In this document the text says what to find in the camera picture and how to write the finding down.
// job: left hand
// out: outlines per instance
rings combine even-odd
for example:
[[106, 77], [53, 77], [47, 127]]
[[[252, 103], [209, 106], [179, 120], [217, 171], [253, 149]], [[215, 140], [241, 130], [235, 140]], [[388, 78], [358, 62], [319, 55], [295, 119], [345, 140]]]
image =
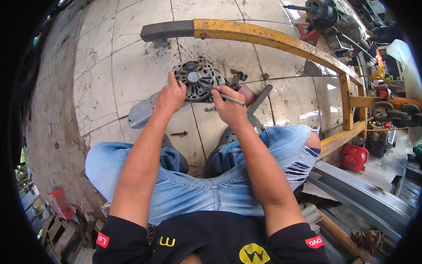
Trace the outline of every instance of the left hand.
[[181, 107], [186, 97], [186, 85], [182, 81], [176, 81], [174, 72], [168, 73], [168, 85], [162, 88], [155, 103], [155, 109], [169, 114], [176, 113]]

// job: blue jeans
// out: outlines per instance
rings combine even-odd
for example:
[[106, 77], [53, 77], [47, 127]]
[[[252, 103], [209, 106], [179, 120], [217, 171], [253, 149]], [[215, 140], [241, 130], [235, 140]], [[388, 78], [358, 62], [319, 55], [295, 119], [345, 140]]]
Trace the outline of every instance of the blue jeans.
[[[319, 154], [305, 146], [311, 130], [306, 125], [290, 125], [267, 128], [259, 134], [283, 169], [292, 190], [306, 180]], [[123, 142], [101, 142], [88, 152], [86, 175], [109, 202], [112, 202], [117, 179], [132, 146]], [[162, 148], [148, 222], [159, 225], [173, 216], [201, 210], [263, 216], [262, 207], [252, 191], [239, 142], [220, 149], [214, 156], [214, 166], [221, 173], [215, 178], [198, 179], [180, 173], [179, 152]]]

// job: metal rod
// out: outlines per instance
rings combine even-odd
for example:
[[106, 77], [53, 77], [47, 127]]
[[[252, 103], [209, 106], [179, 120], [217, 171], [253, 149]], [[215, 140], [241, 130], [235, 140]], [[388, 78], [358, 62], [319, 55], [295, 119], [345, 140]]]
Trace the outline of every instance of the metal rod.
[[232, 101], [240, 106], [245, 106], [245, 103], [242, 103], [231, 96], [225, 95], [224, 93], [220, 93], [220, 95], [221, 97], [226, 98], [227, 100]]
[[302, 11], [311, 11], [312, 9], [305, 6], [298, 6], [298, 5], [284, 5], [284, 8], [288, 9], [295, 9], [295, 10], [302, 10]]
[[371, 56], [371, 54], [369, 54], [366, 49], [362, 48], [358, 43], [354, 42], [351, 38], [349, 38], [348, 36], [346, 36], [345, 34], [341, 34], [341, 36], [345, 39], [347, 39], [348, 41], [352, 42], [352, 44], [354, 44], [358, 49], [360, 49], [361, 51], [363, 51], [366, 55], [368, 55], [371, 60], [373, 60], [373, 63], [376, 64], [376, 59], [374, 57]]

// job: red jerry can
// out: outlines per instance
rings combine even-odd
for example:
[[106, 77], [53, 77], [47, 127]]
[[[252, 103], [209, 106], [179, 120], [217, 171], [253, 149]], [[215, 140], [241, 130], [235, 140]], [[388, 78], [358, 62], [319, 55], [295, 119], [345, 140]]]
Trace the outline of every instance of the red jerry can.
[[345, 144], [341, 153], [341, 164], [355, 171], [365, 171], [364, 164], [368, 161], [369, 152], [364, 147]]

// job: bolt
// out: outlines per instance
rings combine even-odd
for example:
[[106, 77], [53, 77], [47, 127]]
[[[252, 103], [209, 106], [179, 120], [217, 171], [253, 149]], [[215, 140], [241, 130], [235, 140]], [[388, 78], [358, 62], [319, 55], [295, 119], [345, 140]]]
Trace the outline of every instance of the bolt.
[[173, 133], [173, 134], [170, 134], [170, 136], [177, 136], [177, 135], [183, 135], [183, 136], [186, 136], [186, 135], [187, 135], [187, 131], [183, 131], [183, 132], [181, 132], [181, 133]]

